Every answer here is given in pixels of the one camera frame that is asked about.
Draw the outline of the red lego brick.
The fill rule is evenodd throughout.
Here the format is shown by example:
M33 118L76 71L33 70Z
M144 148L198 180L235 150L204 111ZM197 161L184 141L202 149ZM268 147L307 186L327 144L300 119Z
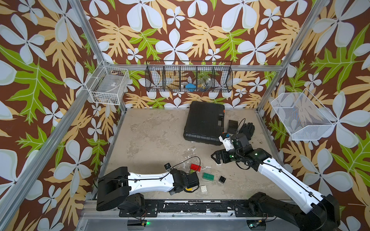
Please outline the red lego brick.
M201 166L200 166L200 165L196 165L196 164L191 164L191 166L190 166L190 170L191 170L191 171L197 171L197 172L200 172L200 171L201 171Z

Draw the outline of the black lego brick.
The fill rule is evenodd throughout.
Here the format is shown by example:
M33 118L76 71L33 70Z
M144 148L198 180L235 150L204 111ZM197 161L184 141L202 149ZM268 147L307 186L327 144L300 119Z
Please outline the black lego brick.
M226 181L226 178L224 176L220 176L219 180L220 183L224 184Z

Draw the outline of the dark green lego brick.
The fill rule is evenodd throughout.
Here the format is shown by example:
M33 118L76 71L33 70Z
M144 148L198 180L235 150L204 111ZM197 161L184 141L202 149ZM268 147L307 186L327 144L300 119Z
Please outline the dark green lego brick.
M207 180L207 181L210 181L210 182L214 181L214 175L213 174L203 173L202 178Z

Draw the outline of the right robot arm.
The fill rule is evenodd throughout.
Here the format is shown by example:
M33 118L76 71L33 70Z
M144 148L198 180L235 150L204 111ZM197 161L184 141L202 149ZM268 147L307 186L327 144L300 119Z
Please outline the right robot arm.
M219 141L224 148L211 155L217 164L243 163L270 179L294 201L291 204L258 192L248 200L250 213L276 216L302 231L333 231L340 226L340 206L331 194L325 196L304 184L264 149L253 149L243 133L224 133Z

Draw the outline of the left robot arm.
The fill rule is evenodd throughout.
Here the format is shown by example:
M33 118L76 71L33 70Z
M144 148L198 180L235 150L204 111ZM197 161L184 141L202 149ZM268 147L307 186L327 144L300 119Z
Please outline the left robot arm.
M199 187L196 172L186 173L172 168L160 174L138 174L120 167L97 181L96 210L117 208L132 195L144 192L168 192L171 195Z

